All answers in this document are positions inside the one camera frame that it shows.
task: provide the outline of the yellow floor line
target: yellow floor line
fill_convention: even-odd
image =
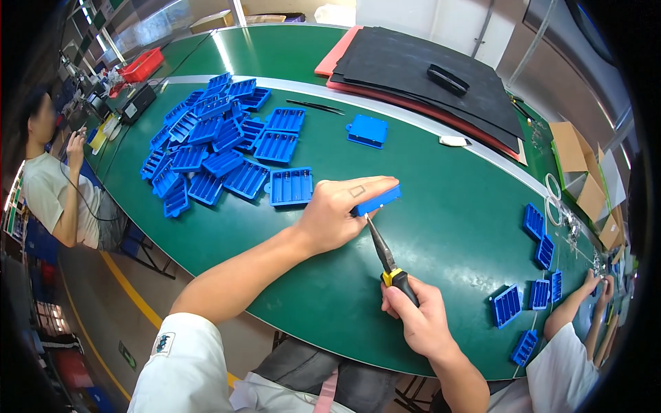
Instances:
[[[101,355],[98,353],[97,348],[94,347],[94,344],[92,343],[92,340],[89,338],[89,335],[87,334],[87,330],[85,330],[85,326],[83,326],[83,322],[81,321],[81,317],[78,315],[78,311],[76,311],[76,306],[73,304],[73,300],[71,299],[71,293],[69,292],[69,287],[67,286],[67,280],[64,278],[64,273],[62,272],[62,268],[59,269],[59,272],[62,274],[62,282],[64,283],[64,290],[67,292],[67,297],[69,298],[69,304],[71,304],[71,309],[73,310],[73,315],[76,316],[76,320],[78,321],[78,325],[81,327],[81,330],[83,331],[83,335],[85,336],[85,339],[87,340],[87,343],[89,344],[90,348],[92,349],[92,353],[97,357],[98,362],[101,363],[101,366],[104,368],[106,373],[108,373],[108,376],[110,376],[110,379],[112,380],[113,383],[117,386],[118,389],[122,392],[124,397],[126,397],[126,400],[131,401],[131,396],[124,390],[124,387],[120,384],[120,382],[117,380],[114,374],[110,371],[106,363],[103,361],[101,358]]]
[[[151,321],[152,324],[154,324],[154,327],[156,327],[157,330],[160,330],[163,319],[161,319],[161,317],[159,317],[159,315],[156,314],[153,309],[151,309],[149,304],[147,304],[147,302],[140,296],[140,294],[138,294],[136,289],[133,288],[131,283],[127,280],[126,276],[122,273],[119,267],[117,267],[117,264],[115,264],[115,261],[113,261],[110,254],[105,251],[100,251],[100,253],[103,257],[103,260],[108,265],[110,272],[112,272],[112,275],[115,276],[122,288],[124,288],[124,291],[126,291],[131,300],[133,300],[133,302],[136,304],[136,307],[138,307],[145,315],[145,317],[147,317],[147,319]],[[230,372],[227,372],[227,383],[230,387],[234,388],[234,382],[236,380],[240,380],[240,378],[236,377]]]

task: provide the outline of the pink strap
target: pink strap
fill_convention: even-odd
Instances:
[[[331,411],[332,400],[335,398],[335,388],[337,387],[337,368],[333,370],[330,377],[321,385],[321,392],[315,404],[312,413],[329,413]]]

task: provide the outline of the gray pants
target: gray pants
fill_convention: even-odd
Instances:
[[[97,217],[101,218],[98,221],[97,249],[99,251],[116,250],[122,243],[128,217],[106,191],[101,194]]]
[[[395,398],[397,373],[325,352],[295,338],[276,347],[253,372],[294,391],[319,395],[338,369],[334,400],[356,413],[376,413]]]

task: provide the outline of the concrete floor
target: concrete floor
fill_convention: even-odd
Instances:
[[[167,260],[165,254],[157,247],[150,253],[162,268]],[[83,342],[85,363],[93,382],[106,391],[117,411],[121,412],[128,407],[128,397],[149,359],[158,332],[155,322],[159,321],[155,317],[150,320],[145,315],[146,306],[164,319],[192,276],[175,263],[168,268],[168,273],[176,277],[172,280],[127,256],[110,254],[110,258],[120,274],[112,272],[112,264],[108,265],[98,251],[85,246],[60,248],[63,280],[59,281],[62,288],[58,288],[57,303],[63,307],[71,330]],[[122,278],[128,281],[124,285],[120,282]],[[135,293],[133,299],[130,297],[128,291],[131,289],[139,295],[138,298]],[[276,329],[247,313],[222,323],[218,328],[223,337],[228,371],[239,379],[271,352]],[[136,360],[135,371],[120,353],[120,341]],[[412,376],[402,375],[398,387],[404,389],[411,379]],[[437,389],[438,381],[428,380],[418,398],[430,400]],[[386,411],[405,412],[394,402]]]

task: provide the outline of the white cloth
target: white cloth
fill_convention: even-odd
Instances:
[[[69,167],[44,152],[25,162],[23,170],[23,191],[28,208],[49,233],[53,233],[55,224],[64,211],[69,186]],[[94,214],[101,203],[101,189],[81,175],[78,190],[85,197]],[[85,201],[78,195],[78,231],[77,242],[90,248],[98,246],[98,221],[92,216]]]
[[[229,397],[220,332],[204,317],[177,313],[163,320],[128,411],[311,413],[316,401],[254,373],[235,381]],[[330,411],[352,413],[336,402]]]
[[[599,379],[574,325],[564,325],[519,379],[493,394],[488,412],[573,412]]]

